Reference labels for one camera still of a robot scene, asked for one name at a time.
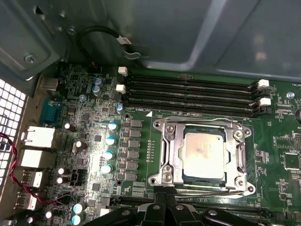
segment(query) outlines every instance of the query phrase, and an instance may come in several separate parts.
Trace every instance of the cable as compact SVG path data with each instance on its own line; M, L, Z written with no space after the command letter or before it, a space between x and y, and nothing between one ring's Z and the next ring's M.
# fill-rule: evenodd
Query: cable
M31 194L34 198L36 198L39 202L41 203L47 203L47 204L54 204L55 202L54 201L45 201L43 200L38 194L35 194L34 192L32 192L25 184L23 183L20 183L17 178L15 177L14 175L14 171L15 171L15 168L16 168L16 164L17 164L17 161L18 161L18 158L17 158L17 149L16 149L16 146L14 144L14 142L8 137L8 135L6 135L5 133L1 133L0 132L0 137L8 140L8 143L9 145L11 146L11 150L12 150L12 153L14 155L14 161L13 163L11 164L10 166L10 172L9 172L9 176L11 178L11 180L18 184L19 187L23 188L25 190L26 193L28 194Z

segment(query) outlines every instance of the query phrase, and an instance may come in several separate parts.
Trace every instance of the electrolytic capacitor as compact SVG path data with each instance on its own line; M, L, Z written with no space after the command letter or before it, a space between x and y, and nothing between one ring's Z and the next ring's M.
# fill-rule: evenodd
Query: electrolytic capacitor
M56 215L59 215L60 210L58 208L53 208L52 210L49 210L48 212L46 212L45 217L47 219L51 219Z
M114 153L110 151L106 151L103 153L103 158L105 160L112 160L114 158Z
M113 146L116 143L116 140L114 137L108 137L108 138L106 138L105 143L108 146Z
M100 168L100 171L101 171L102 173L105 173L105 174L111 173L111 172L113 171L113 167L112 167L111 165L109 165L109 164L106 164L106 165L103 165L103 166Z
M66 184L69 182L69 178L68 177L58 177L56 179L56 182L60 185L60 184Z
M71 131L71 132L75 132L75 131L76 131L75 126L71 125L71 124L68 123L68 122L64 125L64 128L65 128L66 130Z
M121 114L123 112L123 104L117 104L116 105L116 112L118 114Z
M59 175L68 175L68 174L70 174L70 169L68 169L68 168L59 168L57 173Z
M114 121L109 122L109 124L108 124L108 129L109 129L110 131L116 131L116 130L118 129L117 123L114 122Z
M76 203L74 206L73 206L73 212L75 214L79 214L81 213L82 211L84 211L86 208L86 205L83 203L83 202L79 202L79 203Z
M72 223L72 225L79 225L83 220L84 220L84 215L77 214L71 218L71 223Z
M93 82L95 85L97 85L99 87L103 86L103 81L101 78L94 78Z
M86 100L87 100L87 96L86 96L86 95L81 94L81 95L79 96L79 101L80 101L80 102L84 102L84 101L86 101Z
M87 143L79 140L76 142L76 147L86 149L88 147L88 145L87 145Z
M92 92L97 97L102 93L102 91L100 90L100 87L97 85L92 87Z

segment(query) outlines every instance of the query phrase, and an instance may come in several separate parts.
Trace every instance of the motherboard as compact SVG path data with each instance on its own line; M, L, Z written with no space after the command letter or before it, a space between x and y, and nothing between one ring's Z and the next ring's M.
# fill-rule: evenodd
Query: motherboard
M162 185L175 186L177 198L198 211L215 206L254 221L300 224L300 84L121 70L61 66L59 95L45 100L39 123L62 132L47 198L71 199L39 225L75 224L76 203L82 222L137 208ZM199 111L198 101L211 96Z

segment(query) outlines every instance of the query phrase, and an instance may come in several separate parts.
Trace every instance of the ventilation grille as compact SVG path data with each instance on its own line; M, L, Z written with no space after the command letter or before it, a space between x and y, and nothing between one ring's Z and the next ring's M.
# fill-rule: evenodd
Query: ventilation grille
M0 132L15 141L26 95L0 79ZM11 161L11 147L0 137L0 193Z

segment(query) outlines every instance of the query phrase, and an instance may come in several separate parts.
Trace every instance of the white slot latch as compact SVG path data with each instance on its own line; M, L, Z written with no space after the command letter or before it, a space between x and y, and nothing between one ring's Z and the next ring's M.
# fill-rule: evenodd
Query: white slot latch
M116 91L122 94L126 93L126 86L125 85L116 85Z

